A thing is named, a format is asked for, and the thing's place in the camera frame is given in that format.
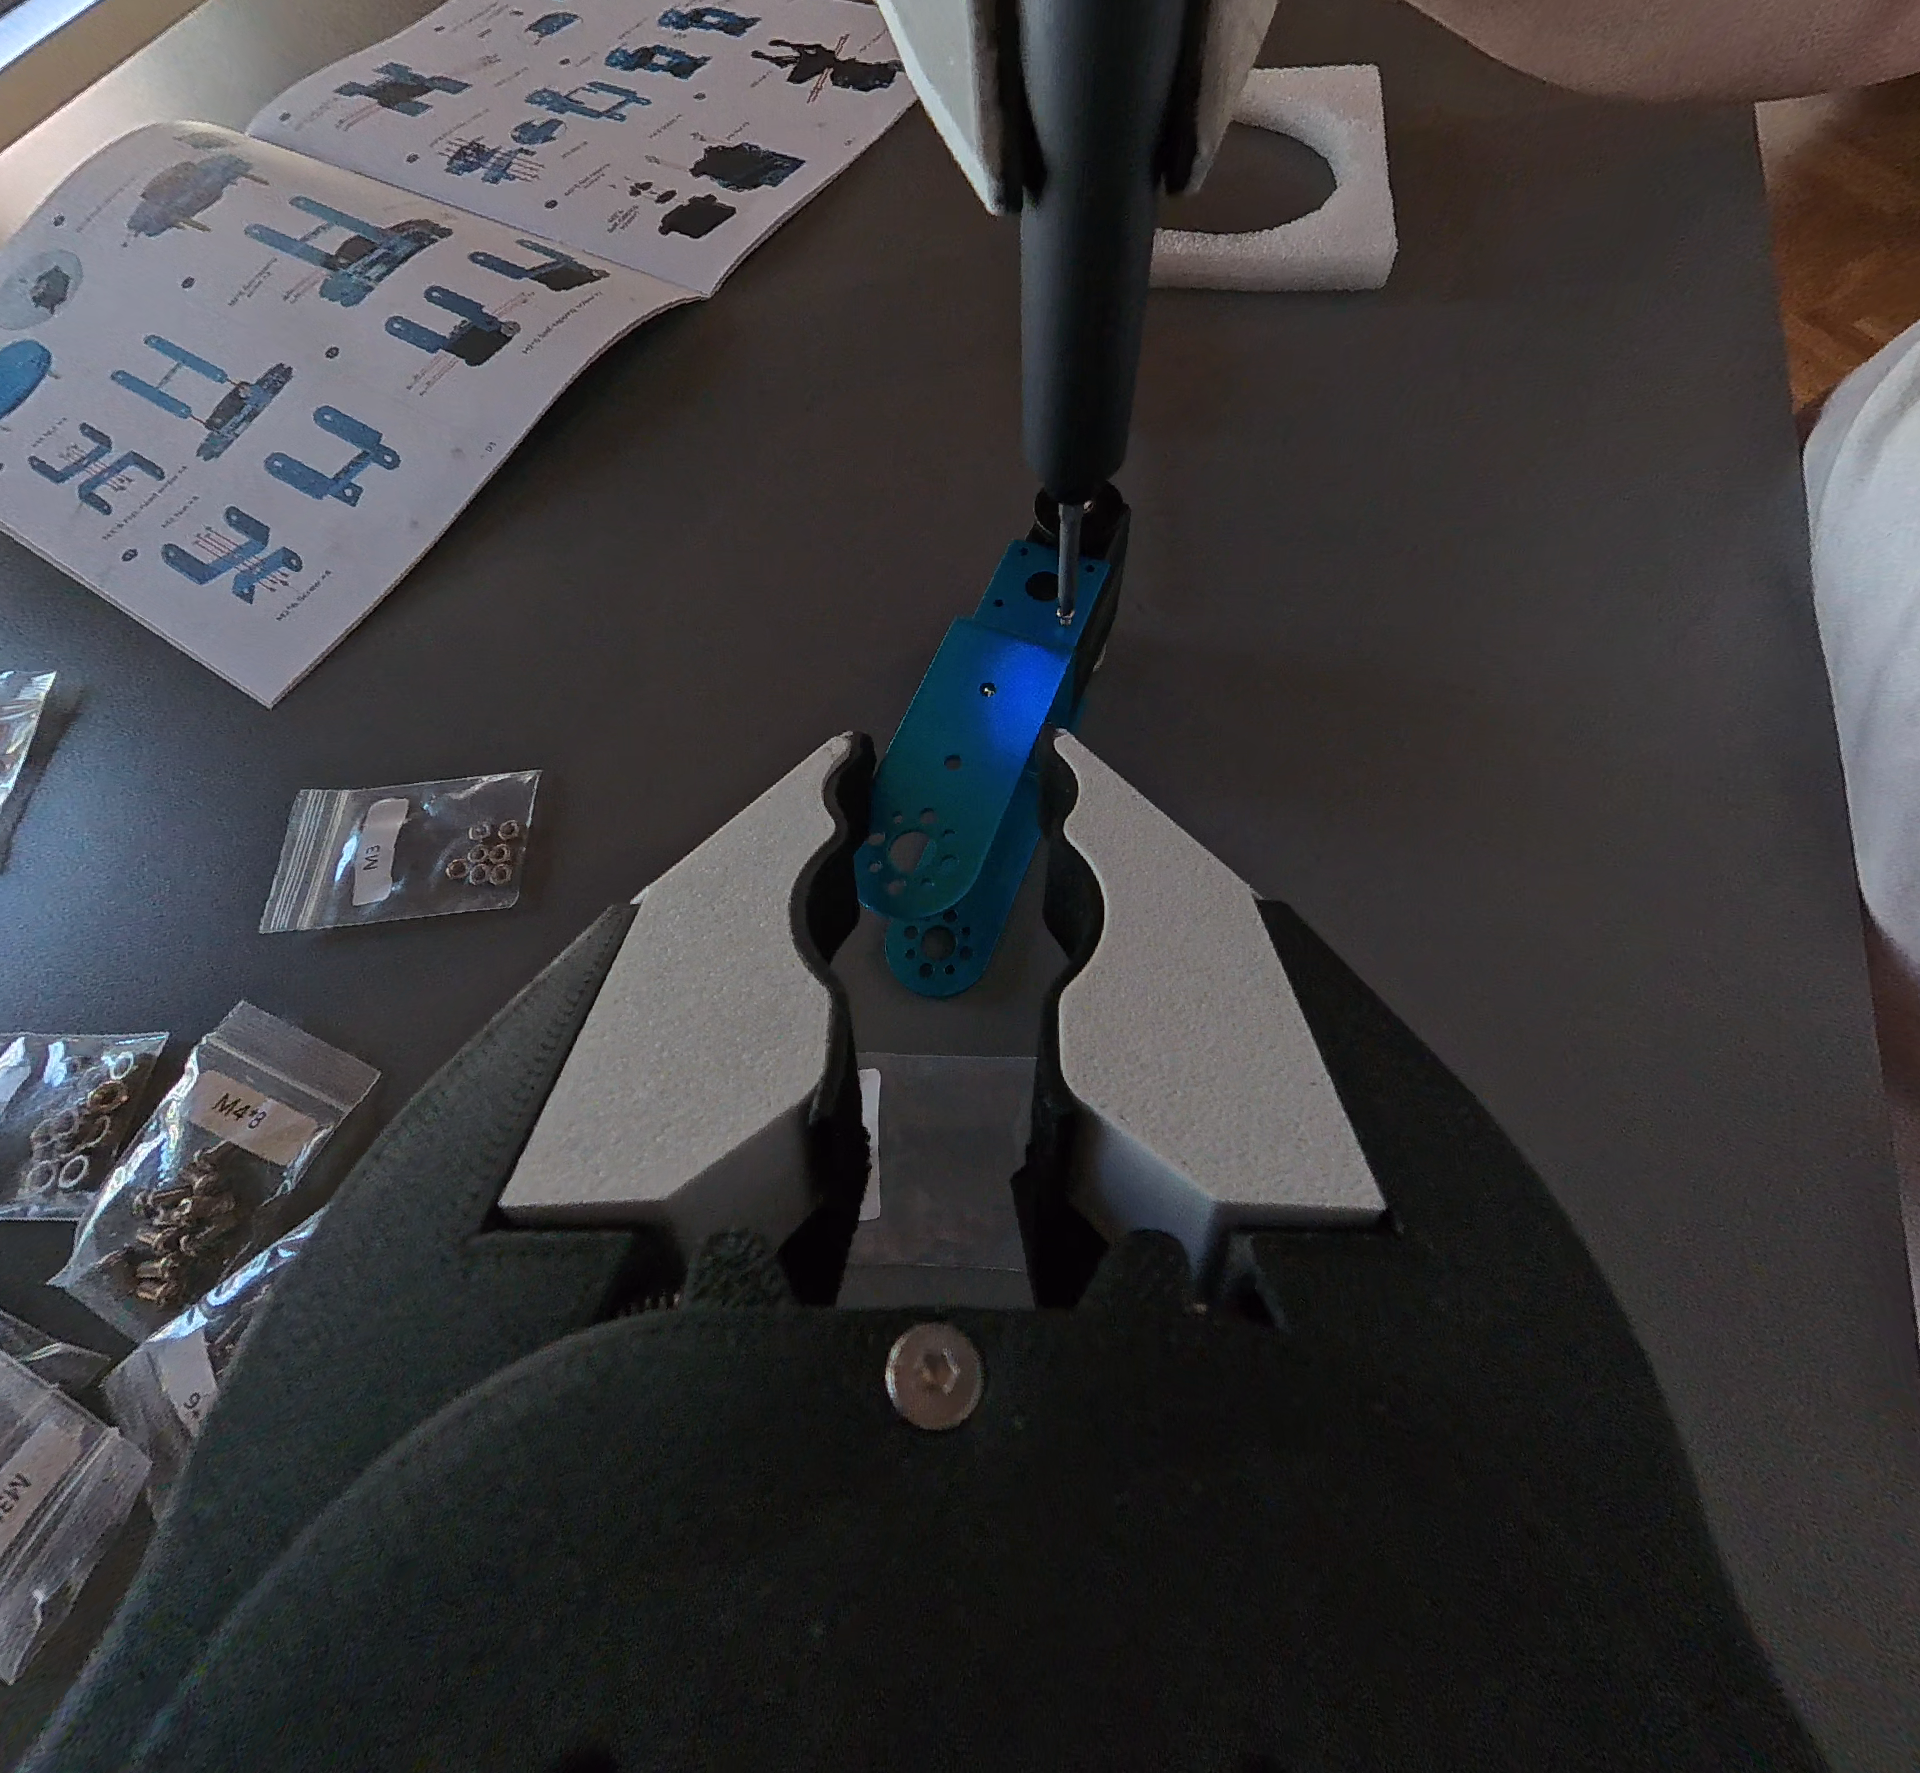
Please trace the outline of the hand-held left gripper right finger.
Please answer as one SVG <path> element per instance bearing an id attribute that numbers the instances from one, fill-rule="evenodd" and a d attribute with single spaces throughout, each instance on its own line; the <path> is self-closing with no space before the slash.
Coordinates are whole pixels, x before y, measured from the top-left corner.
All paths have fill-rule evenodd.
<path id="1" fill-rule="evenodd" d="M 1092 892 L 1053 1005 L 1067 1204 L 1105 1239 L 1187 1252 L 1374 1226 L 1387 1204 L 1254 890 L 1071 734 L 1051 749 L 1053 861 Z"/>

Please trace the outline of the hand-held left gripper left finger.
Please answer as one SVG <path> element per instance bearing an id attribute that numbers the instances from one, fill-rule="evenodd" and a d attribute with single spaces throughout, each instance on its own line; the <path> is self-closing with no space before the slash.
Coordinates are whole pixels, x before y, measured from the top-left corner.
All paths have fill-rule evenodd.
<path id="1" fill-rule="evenodd" d="M 828 955 L 851 929 L 871 740 L 831 735 L 633 902 L 496 1209 L 784 1243 L 827 1192 L 851 1084 Z"/>

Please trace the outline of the black electric screwdriver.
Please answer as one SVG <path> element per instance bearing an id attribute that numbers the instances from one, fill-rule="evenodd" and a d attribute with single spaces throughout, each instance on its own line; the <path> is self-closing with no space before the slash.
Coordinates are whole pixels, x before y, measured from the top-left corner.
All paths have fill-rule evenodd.
<path id="1" fill-rule="evenodd" d="M 1057 508 L 1057 616 L 1076 611 L 1087 506 L 1131 429 L 1164 148 L 1189 0 L 1018 0 L 1033 164 L 1021 217 L 1021 405 Z"/>

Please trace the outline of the blue metal bracket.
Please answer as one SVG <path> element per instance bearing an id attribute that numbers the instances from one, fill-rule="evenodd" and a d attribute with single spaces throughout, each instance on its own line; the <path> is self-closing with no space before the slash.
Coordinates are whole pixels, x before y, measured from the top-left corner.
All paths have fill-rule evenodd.
<path id="1" fill-rule="evenodd" d="M 1027 592 L 1055 549 L 1007 546 L 978 606 L 955 618 L 895 731 L 854 857 L 861 904 L 911 993 L 946 999 L 981 977 L 1039 841 L 1046 730 L 1067 692 L 1074 633 Z"/>

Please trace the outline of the dark grey desk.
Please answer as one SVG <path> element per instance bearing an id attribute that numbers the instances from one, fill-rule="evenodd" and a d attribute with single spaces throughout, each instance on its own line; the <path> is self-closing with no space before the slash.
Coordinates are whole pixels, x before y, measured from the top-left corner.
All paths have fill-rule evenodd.
<path id="1" fill-rule="evenodd" d="M 1393 0 L 1378 297 L 1160 297 L 1083 734 L 1491 1107 L 1625 1305 L 1836 1767 L 1916 1756 L 1916 1350 L 1744 106 L 1576 100 Z M 835 730 L 888 735 L 1032 501 L 1015 250 L 918 112 L 596 363 L 277 707 L 3 542 L 76 691 L 3 1026 L 239 999 L 394 1110 Z M 262 934 L 300 790 L 541 775 L 519 901 Z"/>

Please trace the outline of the white foam piece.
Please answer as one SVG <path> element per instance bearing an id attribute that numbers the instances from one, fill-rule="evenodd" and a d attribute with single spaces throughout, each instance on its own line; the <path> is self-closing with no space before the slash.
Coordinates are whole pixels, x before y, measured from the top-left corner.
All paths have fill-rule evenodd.
<path id="1" fill-rule="evenodd" d="M 1238 95 L 1234 119 L 1317 153 L 1332 171 L 1332 193 L 1308 214 L 1255 231 L 1156 231 L 1151 286 L 1242 292 L 1380 288 L 1393 272 L 1396 228 L 1378 68 L 1255 68 Z"/>

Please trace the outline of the small clear zip bag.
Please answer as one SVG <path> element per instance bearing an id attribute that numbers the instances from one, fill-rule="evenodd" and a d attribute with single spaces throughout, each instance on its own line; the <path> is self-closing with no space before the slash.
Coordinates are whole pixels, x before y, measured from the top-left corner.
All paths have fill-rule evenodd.
<path id="1" fill-rule="evenodd" d="M 1032 1055 L 865 1053 L 871 1168 L 842 1305 L 1032 1305 L 1013 1195 Z"/>
<path id="2" fill-rule="evenodd" d="M 34 782 L 34 748 L 57 671 L 2 671 L 2 859 Z"/>

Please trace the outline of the zip bag of small nuts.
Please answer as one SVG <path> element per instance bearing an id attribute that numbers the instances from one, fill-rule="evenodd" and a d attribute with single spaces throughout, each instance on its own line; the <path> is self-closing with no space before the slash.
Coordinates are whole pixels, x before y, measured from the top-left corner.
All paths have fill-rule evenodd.
<path id="1" fill-rule="evenodd" d="M 528 768 L 300 790 L 258 929 L 286 934 L 512 906 L 538 781 L 538 769 Z"/>

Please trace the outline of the zip bag of short screws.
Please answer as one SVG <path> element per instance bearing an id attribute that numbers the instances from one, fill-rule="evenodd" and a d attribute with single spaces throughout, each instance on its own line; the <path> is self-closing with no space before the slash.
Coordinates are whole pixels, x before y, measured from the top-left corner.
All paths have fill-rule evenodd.
<path id="1" fill-rule="evenodd" d="M 300 1026 L 234 1005 L 107 1174 L 49 1284 L 149 1338 L 253 1252 L 270 1204 L 300 1185 L 377 1078 Z"/>

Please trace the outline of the open instruction booklet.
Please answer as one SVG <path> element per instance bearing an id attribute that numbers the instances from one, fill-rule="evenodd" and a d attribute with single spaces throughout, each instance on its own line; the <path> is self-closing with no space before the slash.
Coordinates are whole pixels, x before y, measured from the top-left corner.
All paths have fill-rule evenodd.
<path id="1" fill-rule="evenodd" d="M 913 105 L 865 0 L 446 0 L 3 244 L 3 536 L 261 704 Z"/>

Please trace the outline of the zip bag of silver screws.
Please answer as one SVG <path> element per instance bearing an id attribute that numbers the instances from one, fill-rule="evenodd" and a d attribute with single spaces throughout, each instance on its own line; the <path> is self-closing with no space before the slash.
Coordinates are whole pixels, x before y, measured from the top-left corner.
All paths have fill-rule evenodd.
<path id="1" fill-rule="evenodd" d="M 316 1209 L 242 1260 L 101 1378 L 109 1424 L 149 1460 L 145 1497 L 155 1515 L 193 1451 L 244 1333 L 323 1218 L 324 1209 Z"/>

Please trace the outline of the zip bag of metal rings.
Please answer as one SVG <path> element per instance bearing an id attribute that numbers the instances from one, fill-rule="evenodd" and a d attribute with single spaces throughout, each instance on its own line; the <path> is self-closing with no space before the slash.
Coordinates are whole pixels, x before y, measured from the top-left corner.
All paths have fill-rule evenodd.
<path id="1" fill-rule="evenodd" d="M 82 1221 L 143 1124 L 166 1033 L 14 1033 L 2 1049 L 2 1218 Z"/>

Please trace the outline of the long clear zip bag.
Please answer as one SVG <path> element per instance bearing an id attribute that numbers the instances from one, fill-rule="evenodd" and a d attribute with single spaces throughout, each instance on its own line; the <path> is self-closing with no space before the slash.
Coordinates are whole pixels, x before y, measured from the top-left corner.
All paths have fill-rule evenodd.
<path id="1" fill-rule="evenodd" d="M 107 1354 L 47 1333 L 5 1307 L 0 1331 L 3 1361 L 74 1397 L 90 1390 L 111 1368 Z"/>
<path id="2" fill-rule="evenodd" d="M 2 1678 L 60 1625 L 145 1488 L 149 1458 L 2 1358 Z"/>

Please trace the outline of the person's white shirt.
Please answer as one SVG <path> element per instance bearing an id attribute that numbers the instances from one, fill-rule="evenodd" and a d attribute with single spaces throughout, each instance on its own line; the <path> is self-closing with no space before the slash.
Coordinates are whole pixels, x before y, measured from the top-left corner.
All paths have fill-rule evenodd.
<path id="1" fill-rule="evenodd" d="M 1846 375 L 1804 452 L 1811 598 L 1865 904 L 1917 970 L 1917 327 Z"/>

